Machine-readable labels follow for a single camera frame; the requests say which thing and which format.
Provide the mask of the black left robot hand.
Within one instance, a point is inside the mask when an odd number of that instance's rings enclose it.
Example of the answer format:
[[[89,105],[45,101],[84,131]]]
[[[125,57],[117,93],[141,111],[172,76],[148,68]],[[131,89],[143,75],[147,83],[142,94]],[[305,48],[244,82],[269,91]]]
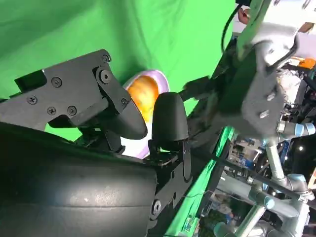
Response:
[[[211,77],[186,83],[180,96],[198,100],[188,118],[194,148],[227,125],[246,138],[270,138],[284,105],[276,70],[256,64],[218,65]]]

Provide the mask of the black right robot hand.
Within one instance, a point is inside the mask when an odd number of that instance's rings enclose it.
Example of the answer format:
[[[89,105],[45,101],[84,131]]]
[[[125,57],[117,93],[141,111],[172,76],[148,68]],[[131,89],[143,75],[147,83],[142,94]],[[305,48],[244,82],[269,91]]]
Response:
[[[149,237],[191,184],[187,118],[159,95],[150,154],[125,156],[145,121],[98,50],[16,79],[0,102],[3,237]]]

